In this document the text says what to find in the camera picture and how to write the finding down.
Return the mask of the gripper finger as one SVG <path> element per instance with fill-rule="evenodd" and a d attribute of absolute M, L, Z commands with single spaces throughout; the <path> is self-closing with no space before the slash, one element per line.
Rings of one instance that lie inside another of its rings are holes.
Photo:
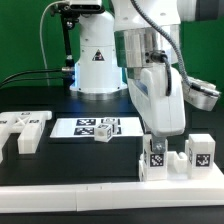
<path fill-rule="evenodd" d="M 163 154 L 166 151 L 166 139 L 164 137 L 152 136 L 152 152 Z"/>

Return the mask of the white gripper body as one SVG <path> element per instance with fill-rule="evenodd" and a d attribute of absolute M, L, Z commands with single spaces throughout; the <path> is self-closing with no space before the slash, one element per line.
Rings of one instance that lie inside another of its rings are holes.
<path fill-rule="evenodd" d="M 140 80 L 127 79 L 131 101 L 150 131 L 157 137 L 175 136 L 185 129 L 182 80 L 171 69 L 171 94 L 166 95 L 167 75 L 163 65 L 143 68 Z"/>

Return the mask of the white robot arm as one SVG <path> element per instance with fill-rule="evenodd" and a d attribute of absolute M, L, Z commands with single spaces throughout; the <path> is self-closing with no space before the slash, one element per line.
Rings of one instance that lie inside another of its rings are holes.
<path fill-rule="evenodd" d="M 104 28 L 96 23 L 102 14 L 101 0 L 69 0 L 81 20 L 83 43 L 78 71 L 78 91 L 86 95 L 115 90 L 110 79 L 97 76 L 113 68 L 126 70 L 133 105 L 150 130 L 151 149 L 166 151 L 166 138 L 185 128 L 184 103 L 211 110 L 220 92 L 210 83 L 187 75 L 179 49 L 179 24 L 194 21 L 198 0 L 111 0 L 114 24 Z"/>

